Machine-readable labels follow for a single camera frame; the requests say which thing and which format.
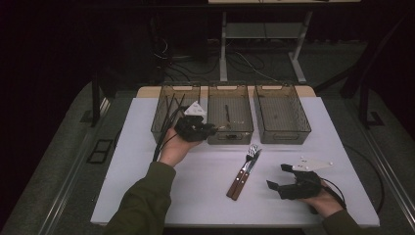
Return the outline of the black slanted stand strut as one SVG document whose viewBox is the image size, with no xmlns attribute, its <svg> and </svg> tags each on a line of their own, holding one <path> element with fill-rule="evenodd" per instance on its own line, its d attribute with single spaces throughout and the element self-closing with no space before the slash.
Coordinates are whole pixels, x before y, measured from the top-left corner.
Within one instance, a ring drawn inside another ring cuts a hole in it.
<svg viewBox="0 0 415 235">
<path fill-rule="evenodd" d="M 346 82 L 341 89 L 343 98 L 351 98 L 357 89 L 364 83 L 367 74 L 374 66 L 377 58 L 397 31 L 403 21 L 413 12 L 413 9 L 404 12 L 390 13 L 374 23 L 371 38 L 358 61 L 351 68 Z"/>
</svg>

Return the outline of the black metal stand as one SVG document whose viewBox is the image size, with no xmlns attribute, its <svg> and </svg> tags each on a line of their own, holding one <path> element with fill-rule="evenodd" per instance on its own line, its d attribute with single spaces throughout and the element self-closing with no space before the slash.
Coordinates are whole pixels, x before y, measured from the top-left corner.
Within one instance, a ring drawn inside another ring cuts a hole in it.
<svg viewBox="0 0 415 235">
<path fill-rule="evenodd" d="M 358 119 L 366 129 L 371 126 L 383 126 L 384 122 L 376 112 L 369 112 L 369 84 L 363 81 L 360 86 Z"/>
</svg>

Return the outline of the grey metal desk frame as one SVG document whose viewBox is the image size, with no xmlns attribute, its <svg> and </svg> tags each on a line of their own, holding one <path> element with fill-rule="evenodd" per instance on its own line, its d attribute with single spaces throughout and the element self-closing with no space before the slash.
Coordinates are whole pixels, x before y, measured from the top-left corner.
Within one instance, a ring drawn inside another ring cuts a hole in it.
<svg viewBox="0 0 415 235">
<path fill-rule="evenodd" d="M 309 11 L 298 23 L 233 23 L 228 20 L 227 13 L 223 12 L 219 53 L 220 80 L 227 80 L 226 49 L 229 39 L 295 39 L 297 46 L 288 53 L 288 57 L 298 82 L 306 83 L 299 56 L 311 18 L 312 12 Z"/>
</svg>

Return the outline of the black metal post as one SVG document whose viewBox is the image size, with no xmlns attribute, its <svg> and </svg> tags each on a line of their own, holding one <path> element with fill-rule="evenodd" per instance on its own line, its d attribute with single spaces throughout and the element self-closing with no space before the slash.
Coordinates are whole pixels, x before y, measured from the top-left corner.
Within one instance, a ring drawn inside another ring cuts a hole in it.
<svg viewBox="0 0 415 235">
<path fill-rule="evenodd" d="M 96 71 L 92 74 L 91 79 L 92 87 L 92 121 L 91 126 L 94 127 L 100 119 L 100 86 L 98 73 Z"/>
</svg>

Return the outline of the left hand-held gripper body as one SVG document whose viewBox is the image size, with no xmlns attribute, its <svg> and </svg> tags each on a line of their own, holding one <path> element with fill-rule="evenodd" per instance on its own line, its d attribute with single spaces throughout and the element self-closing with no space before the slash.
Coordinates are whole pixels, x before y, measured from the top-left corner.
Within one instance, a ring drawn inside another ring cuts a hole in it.
<svg viewBox="0 0 415 235">
<path fill-rule="evenodd" d="M 206 140 L 208 138 L 204 123 L 206 114 L 198 101 L 193 102 L 176 122 L 174 126 L 176 133 L 187 142 Z"/>
</svg>

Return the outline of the person's left hand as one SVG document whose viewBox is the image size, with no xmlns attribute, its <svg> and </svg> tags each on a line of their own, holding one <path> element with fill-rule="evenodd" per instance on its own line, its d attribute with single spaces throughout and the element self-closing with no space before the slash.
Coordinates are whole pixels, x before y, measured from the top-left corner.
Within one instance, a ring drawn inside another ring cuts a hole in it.
<svg viewBox="0 0 415 235">
<path fill-rule="evenodd" d="M 177 135 L 173 128 L 170 128 L 164 138 L 163 147 L 161 148 L 160 163 L 175 167 L 184 160 L 187 153 L 199 142 L 187 142 Z"/>
</svg>

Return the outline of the wooden-handled steel knife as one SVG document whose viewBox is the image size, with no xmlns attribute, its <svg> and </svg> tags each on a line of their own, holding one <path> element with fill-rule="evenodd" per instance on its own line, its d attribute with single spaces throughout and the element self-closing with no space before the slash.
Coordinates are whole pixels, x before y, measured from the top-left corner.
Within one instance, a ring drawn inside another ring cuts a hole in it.
<svg viewBox="0 0 415 235">
<path fill-rule="evenodd" d="M 236 188 L 236 196 L 237 196 L 237 200 L 254 168 L 254 165 L 258 159 L 258 157 L 260 156 L 261 150 L 257 150 L 256 153 L 254 154 L 254 158 L 249 162 L 248 167 L 246 168 L 243 176 L 241 177 L 240 183 L 238 184 L 237 188 Z"/>
</svg>

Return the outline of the wooden-handled steel fork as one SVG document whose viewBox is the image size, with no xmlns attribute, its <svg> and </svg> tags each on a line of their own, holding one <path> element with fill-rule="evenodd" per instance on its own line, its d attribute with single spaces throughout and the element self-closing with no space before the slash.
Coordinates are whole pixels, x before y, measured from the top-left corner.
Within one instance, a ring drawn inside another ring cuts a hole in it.
<svg viewBox="0 0 415 235">
<path fill-rule="evenodd" d="M 248 149 L 246 157 L 245 157 L 245 163 L 238 171 L 238 174 L 236 175 L 232 185 L 230 186 L 230 188 L 228 189 L 228 192 L 226 193 L 226 196 L 228 198 L 231 198 L 234 201 L 237 200 L 237 196 L 235 193 L 236 188 L 238 184 L 240 183 L 241 177 L 243 176 L 246 168 L 248 167 L 249 162 L 254 158 L 254 154 L 256 153 L 257 150 L 258 150 L 258 146 L 256 144 L 252 144 L 250 148 Z"/>
</svg>

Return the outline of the aluminium floor rail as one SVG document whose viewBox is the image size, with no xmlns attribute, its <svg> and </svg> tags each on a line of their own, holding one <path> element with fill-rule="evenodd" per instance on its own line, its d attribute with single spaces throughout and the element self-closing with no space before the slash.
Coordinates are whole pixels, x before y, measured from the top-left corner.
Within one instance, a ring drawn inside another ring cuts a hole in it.
<svg viewBox="0 0 415 235">
<path fill-rule="evenodd" d="M 57 196 L 53 200 L 51 209 L 49 209 L 46 218 L 44 219 L 38 235 L 53 235 L 54 230 L 61 218 L 62 213 L 68 203 L 69 197 L 75 187 L 76 181 L 82 171 L 83 166 L 86 163 L 86 159 L 92 148 L 92 144 L 101 128 L 104 118 L 106 117 L 108 110 L 111 106 L 111 101 L 104 98 L 99 103 L 98 108 L 98 120 L 93 127 L 88 127 L 87 131 L 82 139 L 78 151 L 76 152 L 75 159 L 71 165 L 69 172 L 58 191 Z"/>
<path fill-rule="evenodd" d="M 415 204 L 398 180 L 396 173 L 393 171 L 392 166 L 388 162 L 386 155 L 382 152 L 381 147 L 376 142 L 373 134 L 365 127 L 362 128 L 361 132 L 373 152 L 374 162 L 379 168 L 380 173 L 384 176 L 401 211 L 415 233 Z"/>
</svg>

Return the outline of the person's right hand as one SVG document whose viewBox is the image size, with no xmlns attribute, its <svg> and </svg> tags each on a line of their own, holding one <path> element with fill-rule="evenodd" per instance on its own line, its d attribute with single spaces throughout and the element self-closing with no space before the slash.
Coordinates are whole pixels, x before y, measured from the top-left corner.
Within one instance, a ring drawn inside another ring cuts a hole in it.
<svg viewBox="0 0 415 235">
<path fill-rule="evenodd" d="M 343 210 L 341 204 L 325 190 L 321 190 L 316 197 L 300 199 L 300 201 L 315 208 L 323 218 Z"/>
</svg>

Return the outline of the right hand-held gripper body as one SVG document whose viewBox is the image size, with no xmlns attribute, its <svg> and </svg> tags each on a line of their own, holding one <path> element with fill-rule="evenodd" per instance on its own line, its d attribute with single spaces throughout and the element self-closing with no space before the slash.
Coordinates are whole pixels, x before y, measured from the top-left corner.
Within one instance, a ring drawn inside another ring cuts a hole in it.
<svg viewBox="0 0 415 235">
<path fill-rule="evenodd" d="M 315 197 L 321 188 L 320 177 L 317 169 L 331 167 L 332 162 L 324 162 L 315 159 L 301 157 L 296 164 L 291 164 L 293 170 L 299 172 L 295 177 L 295 183 L 279 186 L 279 195 L 282 199 L 295 200 Z"/>
</svg>

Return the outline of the translucent brown plastic bin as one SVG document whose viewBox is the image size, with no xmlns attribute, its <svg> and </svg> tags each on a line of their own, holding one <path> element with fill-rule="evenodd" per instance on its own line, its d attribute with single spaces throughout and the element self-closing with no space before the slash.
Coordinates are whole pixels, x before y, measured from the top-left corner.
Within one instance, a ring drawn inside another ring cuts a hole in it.
<svg viewBox="0 0 415 235">
<path fill-rule="evenodd" d="M 151 131 L 153 133 L 156 142 L 159 142 L 162 134 L 162 123 L 166 112 L 166 101 L 165 96 L 171 96 L 174 94 L 177 98 L 182 95 L 185 96 L 183 105 L 185 106 L 184 111 L 193 102 L 200 100 L 200 89 L 201 84 L 199 82 L 165 82 L 161 86 L 161 92 L 159 101 L 155 111 Z"/>
<path fill-rule="evenodd" d="M 257 83 L 254 107 L 262 144 L 301 145 L 311 132 L 298 92 L 292 84 Z"/>
<path fill-rule="evenodd" d="M 224 105 L 229 107 L 231 129 L 227 129 Z M 214 82 L 207 91 L 207 122 L 215 124 L 217 132 L 210 136 L 210 145 L 248 145 L 254 133 L 254 124 L 245 83 Z"/>
</svg>

